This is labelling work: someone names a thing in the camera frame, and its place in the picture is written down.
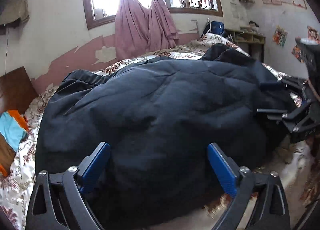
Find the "dark navy padded jacket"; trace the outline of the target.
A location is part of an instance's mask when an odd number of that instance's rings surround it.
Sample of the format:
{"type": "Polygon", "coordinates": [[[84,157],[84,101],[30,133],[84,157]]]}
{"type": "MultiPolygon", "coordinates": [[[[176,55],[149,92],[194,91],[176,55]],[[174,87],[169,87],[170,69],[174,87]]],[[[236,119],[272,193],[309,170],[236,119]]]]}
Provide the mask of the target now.
{"type": "Polygon", "coordinates": [[[207,159],[216,143],[254,169],[285,137],[258,109],[293,111],[275,76],[223,44],[198,60],[156,57],[108,75],[75,70],[41,120],[35,170],[61,173],[106,142],[111,157],[88,203],[106,229],[167,221],[222,194],[207,159]]]}

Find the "wooden shelf unit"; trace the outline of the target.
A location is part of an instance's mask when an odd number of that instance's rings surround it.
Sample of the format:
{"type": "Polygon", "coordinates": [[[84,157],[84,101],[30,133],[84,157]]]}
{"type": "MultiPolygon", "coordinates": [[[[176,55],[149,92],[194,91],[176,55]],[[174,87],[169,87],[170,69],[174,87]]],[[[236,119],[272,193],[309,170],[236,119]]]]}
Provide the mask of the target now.
{"type": "Polygon", "coordinates": [[[260,62],[264,62],[266,39],[263,35],[228,28],[225,29],[225,32],[232,38],[232,41],[236,45],[245,46],[247,53],[251,57],[259,60],[260,62]]]}

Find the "blue chair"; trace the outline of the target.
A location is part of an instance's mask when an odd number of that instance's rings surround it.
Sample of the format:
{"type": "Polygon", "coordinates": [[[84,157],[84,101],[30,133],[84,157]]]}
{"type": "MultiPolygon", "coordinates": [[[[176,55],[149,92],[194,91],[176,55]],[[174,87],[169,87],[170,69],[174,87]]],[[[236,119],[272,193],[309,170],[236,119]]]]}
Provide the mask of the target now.
{"type": "Polygon", "coordinates": [[[222,36],[224,32],[225,32],[225,25],[223,22],[208,20],[207,25],[203,30],[202,36],[208,33],[222,36]]]}

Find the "orange brown blue pillow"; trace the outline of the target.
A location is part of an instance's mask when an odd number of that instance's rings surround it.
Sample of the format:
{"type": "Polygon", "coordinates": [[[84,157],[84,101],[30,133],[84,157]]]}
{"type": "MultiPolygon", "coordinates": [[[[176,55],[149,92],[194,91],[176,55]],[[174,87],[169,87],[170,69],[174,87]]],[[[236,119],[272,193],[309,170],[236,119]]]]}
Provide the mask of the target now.
{"type": "Polygon", "coordinates": [[[25,117],[16,109],[3,112],[0,123],[1,176],[7,177],[20,142],[27,136],[29,128],[25,117]]]}

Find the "brown wooden headboard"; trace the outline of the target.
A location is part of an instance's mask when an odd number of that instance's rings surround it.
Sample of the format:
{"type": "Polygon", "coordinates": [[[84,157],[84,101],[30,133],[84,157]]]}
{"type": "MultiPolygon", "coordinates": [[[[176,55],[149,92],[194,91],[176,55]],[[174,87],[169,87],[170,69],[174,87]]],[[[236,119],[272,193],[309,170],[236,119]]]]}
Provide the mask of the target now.
{"type": "Polygon", "coordinates": [[[33,99],[38,97],[24,67],[17,68],[0,79],[0,113],[18,110],[24,114],[33,99]]]}

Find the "pink curtain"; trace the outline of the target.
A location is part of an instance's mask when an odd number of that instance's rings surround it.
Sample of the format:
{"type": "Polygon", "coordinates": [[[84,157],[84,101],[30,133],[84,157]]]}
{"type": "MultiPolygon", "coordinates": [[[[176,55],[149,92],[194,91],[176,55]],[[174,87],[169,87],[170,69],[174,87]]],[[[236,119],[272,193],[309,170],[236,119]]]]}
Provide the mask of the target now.
{"type": "Polygon", "coordinates": [[[169,49],[178,40],[178,31],[164,0],[151,0],[149,8],[138,0],[120,0],[115,17],[117,59],[169,49]]]}

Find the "cartoon wall poster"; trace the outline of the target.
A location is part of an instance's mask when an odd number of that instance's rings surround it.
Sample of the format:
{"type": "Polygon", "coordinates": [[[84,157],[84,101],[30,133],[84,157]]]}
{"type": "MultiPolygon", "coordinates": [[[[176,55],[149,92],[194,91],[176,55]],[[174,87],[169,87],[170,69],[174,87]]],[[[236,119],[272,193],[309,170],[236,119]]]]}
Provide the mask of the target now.
{"type": "Polygon", "coordinates": [[[287,39],[287,31],[284,28],[277,26],[274,32],[274,35],[272,37],[273,42],[275,42],[277,45],[281,47],[284,47],[286,39],[287,39]]]}

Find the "cloth covered wall unit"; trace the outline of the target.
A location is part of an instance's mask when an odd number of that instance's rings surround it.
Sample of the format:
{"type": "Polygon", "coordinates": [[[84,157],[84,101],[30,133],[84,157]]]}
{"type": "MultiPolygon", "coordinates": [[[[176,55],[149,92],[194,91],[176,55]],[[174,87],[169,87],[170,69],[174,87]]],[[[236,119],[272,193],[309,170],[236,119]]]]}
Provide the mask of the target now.
{"type": "Polygon", "coordinates": [[[7,25],[20,19],[22,23],[29,20],[27,0],[9,0],[1,13],[1,25],[7,25]]]}

